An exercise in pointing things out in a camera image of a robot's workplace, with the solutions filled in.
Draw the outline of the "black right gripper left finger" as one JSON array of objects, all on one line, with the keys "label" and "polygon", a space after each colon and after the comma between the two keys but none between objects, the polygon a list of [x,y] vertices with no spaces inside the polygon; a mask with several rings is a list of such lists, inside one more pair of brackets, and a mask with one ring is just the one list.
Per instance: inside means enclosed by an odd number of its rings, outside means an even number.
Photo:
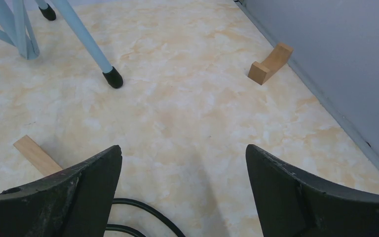
[{"label": "black right gripper left finger", "polygon": [[0,237],[101,237],[122,165],[118,145],[0,193]]}]

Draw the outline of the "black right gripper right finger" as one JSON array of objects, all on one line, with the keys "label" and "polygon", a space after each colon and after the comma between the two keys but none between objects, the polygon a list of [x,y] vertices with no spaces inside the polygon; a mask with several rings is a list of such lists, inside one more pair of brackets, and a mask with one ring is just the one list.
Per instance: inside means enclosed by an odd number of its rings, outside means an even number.
[{"label": "black right gripper right finger", "polygon": [[250,144],[250,185],[265,237],[379,237],[379,195],[297,168]]}]

